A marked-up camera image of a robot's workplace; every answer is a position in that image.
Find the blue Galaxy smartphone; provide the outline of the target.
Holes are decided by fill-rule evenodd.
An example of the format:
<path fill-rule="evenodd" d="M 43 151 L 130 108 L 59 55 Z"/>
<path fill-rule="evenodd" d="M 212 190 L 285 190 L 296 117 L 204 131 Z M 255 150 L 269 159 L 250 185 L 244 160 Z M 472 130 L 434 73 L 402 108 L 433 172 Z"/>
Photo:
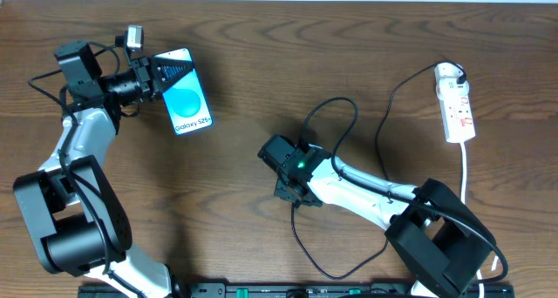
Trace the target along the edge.
<path fill-rule="evenodd" d="M 155 57 L 194 62 L 187 48 L 164 52 Z M 163 92 L 162 97 L 177 136 L 205 129 L 213 124 L 195 64 L 194 69 L 176 85 Z"/>

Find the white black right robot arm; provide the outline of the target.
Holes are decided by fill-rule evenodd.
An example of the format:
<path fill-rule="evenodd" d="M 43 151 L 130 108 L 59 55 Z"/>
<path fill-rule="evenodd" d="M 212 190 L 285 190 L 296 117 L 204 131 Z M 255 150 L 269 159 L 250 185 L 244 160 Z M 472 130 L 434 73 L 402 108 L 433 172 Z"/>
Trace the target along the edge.
<path fill-rule="evenodd" d="M 402 185 L 346 165 L 319 146 L 276 135 L 258 152 L 277 175 L 275 195 L 294 207 L 345 208 L 377 225 L 418 285 L 459 297 L 472 285 L 496 242 L 444 183 Z"/>

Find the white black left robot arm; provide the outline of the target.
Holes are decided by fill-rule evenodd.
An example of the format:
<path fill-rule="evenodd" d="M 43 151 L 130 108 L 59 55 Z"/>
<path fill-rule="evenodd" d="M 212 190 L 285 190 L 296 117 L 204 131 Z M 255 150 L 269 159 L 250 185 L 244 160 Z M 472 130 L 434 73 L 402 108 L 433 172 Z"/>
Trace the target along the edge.
<path fill-rule="evenodd" d="M 118 37 L 127 71 L 105 76 L 93 44 L 74 41 L 54 56 L 66 83 L 54 100 L 62 109 L 62 135 L 34 173 L 18 177 L 13 192 L 39 262 L 51 273 L 103 281 L 127 297 L 188 297 L 190 287 L 165 263 L 133 243 L 125 210 L 102 165 L 119 132 L 123 107 L 163 98 L 196 80 L 188 49 L 132 58 L 139 42 Z"/>

